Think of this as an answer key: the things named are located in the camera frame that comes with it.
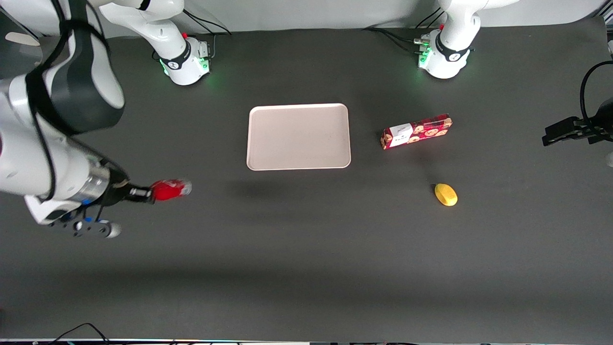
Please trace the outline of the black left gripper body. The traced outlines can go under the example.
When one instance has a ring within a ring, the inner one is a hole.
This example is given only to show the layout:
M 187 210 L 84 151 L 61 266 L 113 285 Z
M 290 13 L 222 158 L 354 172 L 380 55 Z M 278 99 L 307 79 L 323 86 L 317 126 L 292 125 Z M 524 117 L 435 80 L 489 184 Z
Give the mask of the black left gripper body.
M 594 116 L 588 117 L 585 110 L 585 102 L 580 102 L 581 114 L 584 119 L 584 125 L 589 132 L 588 143 L 596 144 L 598 142 L 613 141 L 613 99 L 609 98 L 604 101 Z

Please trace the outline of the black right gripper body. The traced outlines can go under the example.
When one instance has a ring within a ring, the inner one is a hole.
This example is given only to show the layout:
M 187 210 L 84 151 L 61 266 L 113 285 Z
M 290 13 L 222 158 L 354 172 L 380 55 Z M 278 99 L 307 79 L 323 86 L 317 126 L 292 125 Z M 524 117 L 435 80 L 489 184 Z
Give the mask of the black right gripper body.
M 101 206 L 113 206 L 121 201 L 140 202 L 137 196 L 131 194 L 134 185 L 129 183 L 125 171 L 110 162 L 103 162 L 103 167 L 110 172 L 109 185 L 101 196 Z

